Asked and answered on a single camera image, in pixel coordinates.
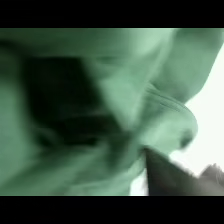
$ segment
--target green jacket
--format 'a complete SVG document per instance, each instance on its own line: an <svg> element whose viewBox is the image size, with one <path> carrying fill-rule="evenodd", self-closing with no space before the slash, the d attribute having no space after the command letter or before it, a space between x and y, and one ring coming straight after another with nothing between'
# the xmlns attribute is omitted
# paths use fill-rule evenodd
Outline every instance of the green jacket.
<svg viewBox="0 0 224 224"><path fill-rule="evenodd" d="M128 195L142 147L195 137L221 28L1 28L0 195Z"/></svg>

